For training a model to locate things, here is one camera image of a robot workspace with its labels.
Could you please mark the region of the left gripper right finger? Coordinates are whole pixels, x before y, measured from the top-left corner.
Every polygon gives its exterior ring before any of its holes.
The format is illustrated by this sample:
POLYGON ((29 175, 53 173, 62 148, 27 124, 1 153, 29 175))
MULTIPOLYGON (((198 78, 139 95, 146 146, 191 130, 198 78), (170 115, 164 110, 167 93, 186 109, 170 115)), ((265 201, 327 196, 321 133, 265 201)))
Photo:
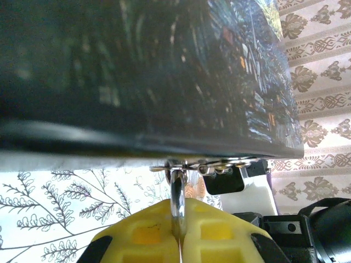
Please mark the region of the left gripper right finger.
POLYGON ((267 231, 193 198, 185 200, 182 262, 290 262, 267 231))

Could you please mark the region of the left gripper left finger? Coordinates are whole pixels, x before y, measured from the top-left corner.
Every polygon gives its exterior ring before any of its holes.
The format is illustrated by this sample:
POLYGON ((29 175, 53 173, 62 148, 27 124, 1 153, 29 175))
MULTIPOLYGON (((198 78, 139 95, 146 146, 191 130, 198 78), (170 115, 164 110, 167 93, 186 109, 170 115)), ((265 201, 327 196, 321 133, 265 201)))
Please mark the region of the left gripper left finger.
POLYGON ((142 209, 97 233, 79 262, 180 262, 170 200, 142 209))

